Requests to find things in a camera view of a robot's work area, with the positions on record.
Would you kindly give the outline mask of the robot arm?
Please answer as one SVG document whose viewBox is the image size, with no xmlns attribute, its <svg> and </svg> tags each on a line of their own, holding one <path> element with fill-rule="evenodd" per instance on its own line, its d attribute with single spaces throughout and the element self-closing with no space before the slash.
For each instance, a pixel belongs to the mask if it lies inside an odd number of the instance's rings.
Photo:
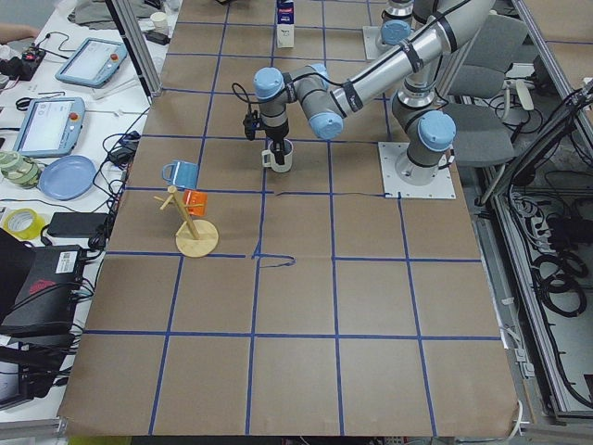
<svg viewBox="0 0 593 445">
<path fill-rule="evenodd" d="M 428 108 L 435 96 L 433 75 L 438 60 L 468 44 L 486 22 L 490 1 L 416 1 L 412 7 L 415 27 L 396 39 L 364 70 L 340 83 L 330 80 L 323 64 L 298 70 L 259 69 L 253 79 L 255 97 L 250 99 L 234 83 L 233 92 L 246 102 L 243 119 L 246 139 L 258 131 L 271 142 L 271 155 L 287 170 L 289 123 L 286 108 L 298 103 L 309 127 L 321 140 L 342 133 L 345 119 L 360 112 L 381 93 L 402 83 L 399 92 L 405 106 Z"/>
<path fill-rule="evenodd" d="M 387 49 L 410 36 L 413 26 L 423 26 L 439 7 L 440 1 L 389 0 L 382 11 L 382 24 L 375 39 Z"/>
</svg>

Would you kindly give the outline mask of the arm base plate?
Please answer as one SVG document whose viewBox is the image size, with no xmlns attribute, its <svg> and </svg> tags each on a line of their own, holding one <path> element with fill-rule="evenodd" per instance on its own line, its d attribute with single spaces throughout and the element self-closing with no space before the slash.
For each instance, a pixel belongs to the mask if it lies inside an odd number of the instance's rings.
<svg viewBox="0 0 593 445">
<path fill-rule="evenodd" d="M 380 26 L 362 27 L 365 57 L 367 60 L 375 60 L 393 47 L 384 41 L 382 31 L 383 28 Z"/>
<path fill-rule="evenodd" d="M 408 143 L 380 142 L 379 160 L 384 195 L 388 198 L 455 199 L 445 155 L 433 167 L 419 167 L 408 158 Z"/>
</svg>

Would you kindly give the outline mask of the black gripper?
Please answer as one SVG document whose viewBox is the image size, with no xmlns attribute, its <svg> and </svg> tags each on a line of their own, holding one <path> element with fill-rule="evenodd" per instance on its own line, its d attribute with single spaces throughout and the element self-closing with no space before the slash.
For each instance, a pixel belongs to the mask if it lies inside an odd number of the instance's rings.
<svg viewBox="0 0 593 445">
<path fill-rule="evenodd" d="M 248 111 L 243 119 L 244 133 L 247 140 L 253 141 L 257 131 L 263 131 L 271 139 L 271 153 L 277 165 L 284 165 L 285 144 L 284 138 L 289 132 L 288 120 L 281 123 L 272 123 L 265 115 L 260 115 L 257 110 Z"/>
</svg>

